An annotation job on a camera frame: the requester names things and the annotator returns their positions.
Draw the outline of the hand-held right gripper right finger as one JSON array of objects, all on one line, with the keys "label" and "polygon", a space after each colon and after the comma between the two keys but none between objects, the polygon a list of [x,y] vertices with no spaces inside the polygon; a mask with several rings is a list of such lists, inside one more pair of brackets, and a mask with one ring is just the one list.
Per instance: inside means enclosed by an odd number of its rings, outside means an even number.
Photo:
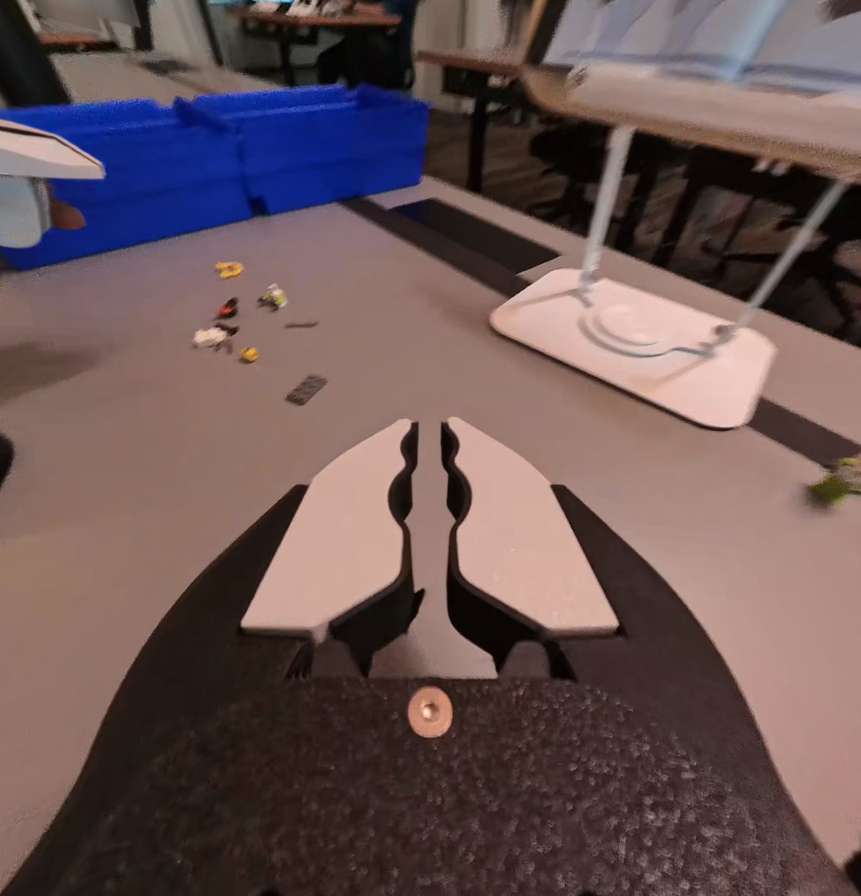
[{"label": "hand-held right gripper right finger", "polygon": [[520,643],[611,639],[619,621],[552,483],[460,418],[445,422],[447,613],[502,668]]}]

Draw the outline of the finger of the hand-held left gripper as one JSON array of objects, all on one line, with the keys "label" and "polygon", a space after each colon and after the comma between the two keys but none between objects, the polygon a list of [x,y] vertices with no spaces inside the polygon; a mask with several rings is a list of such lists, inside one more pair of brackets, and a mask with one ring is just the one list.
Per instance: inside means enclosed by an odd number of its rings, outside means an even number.
[{"label": "finger of the hand-held left gripper", "polygon": [[105,174],[100,161],[69,140],[0,119],[0,175],[100,180]]}]

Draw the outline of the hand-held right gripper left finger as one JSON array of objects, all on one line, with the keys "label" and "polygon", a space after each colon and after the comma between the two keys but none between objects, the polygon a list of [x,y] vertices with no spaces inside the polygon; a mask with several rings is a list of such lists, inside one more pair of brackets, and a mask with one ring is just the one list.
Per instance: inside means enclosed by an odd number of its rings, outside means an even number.
[{"label": "hand-held right gripper left finger", "polygon": [[334,639],[373,655],[406,633],[415,590],[411,534],[419,425],[400,419],[308,484],[245,611],[245,633]]}]

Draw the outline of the white booklet stand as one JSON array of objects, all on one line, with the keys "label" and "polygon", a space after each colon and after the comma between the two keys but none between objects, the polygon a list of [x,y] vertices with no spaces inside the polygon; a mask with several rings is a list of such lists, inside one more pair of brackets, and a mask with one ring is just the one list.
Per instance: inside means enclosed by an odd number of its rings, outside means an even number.
[{"label": "white booklet stand", "polygon": [[[681,80],[644,66],[524,63],[530,98],[612,126],[581,268],[544,275],[490,315],[505,338],[701,427],[753,417],[776,354],[750,323],[850,185],[861,185],[861,97]],[[607,227],[637,131],[787,162],[830,183],[733,321],[599,274]]]}]

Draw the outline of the green lego minifigure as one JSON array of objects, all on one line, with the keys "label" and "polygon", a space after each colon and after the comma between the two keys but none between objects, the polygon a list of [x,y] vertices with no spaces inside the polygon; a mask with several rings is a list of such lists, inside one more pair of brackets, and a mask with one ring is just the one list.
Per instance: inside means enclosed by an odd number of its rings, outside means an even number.
[{"label": "green lego minifigure", "polygon": [[838,506],[849,497],[861,497],[861,452],[839,459],[826,476],[809,487],[809,499],[823,508]]}]

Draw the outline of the wooden desk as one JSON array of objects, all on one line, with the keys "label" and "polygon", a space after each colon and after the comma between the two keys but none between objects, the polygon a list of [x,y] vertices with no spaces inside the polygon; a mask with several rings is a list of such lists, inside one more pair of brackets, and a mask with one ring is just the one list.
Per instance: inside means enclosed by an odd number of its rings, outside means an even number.
[{"label": "wooden desk", "polygon": [[285,87],[295,87],[297,78],[291,62],[294,45],[311,46],[321,28],[396,29],[399,14],[388,14],[382,3],[367,2],[255,2],[230,6],[224,12],[251,35],[277,45],[280,74]]},{"label": "wooden desk", "polygon": [[480,194],[483,188],[487,132],[492,106],[500,116],[518,118],[534,112],[535,106],[525,94],[520,65],[511,49],[421,49],[419,63],[440,68],[442,92],[473,101],[470,114],[466,189]]}]

